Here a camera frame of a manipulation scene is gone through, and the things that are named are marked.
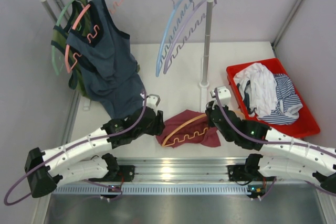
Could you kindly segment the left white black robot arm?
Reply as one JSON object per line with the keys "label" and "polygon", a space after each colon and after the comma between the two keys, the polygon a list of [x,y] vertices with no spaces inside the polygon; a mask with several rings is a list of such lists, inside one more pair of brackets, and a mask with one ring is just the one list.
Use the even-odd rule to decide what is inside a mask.
{"label": "left white black robot arm", "polygon": [[159,136],[163,129],[163,111],[146,107],[125,119],[112,119],[69,144],[44,151],[33,148],[24,167],[32,197],[46,196],[62,185],[79,180],[116,179],[118,163],[109,152],[142,135]]}

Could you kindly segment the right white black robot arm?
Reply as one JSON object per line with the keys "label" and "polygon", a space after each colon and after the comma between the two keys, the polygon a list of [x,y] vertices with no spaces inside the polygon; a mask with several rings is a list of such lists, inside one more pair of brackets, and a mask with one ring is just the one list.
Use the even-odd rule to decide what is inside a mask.
{"label": "right white black robot arm", "polygon": [[226,141],[253,151],[245,161],[249,179],[292,178],[335,194],[335,149],[310,144],[257,121],[242,120],[216,101],[206,105],[205,113],[209,126]]}

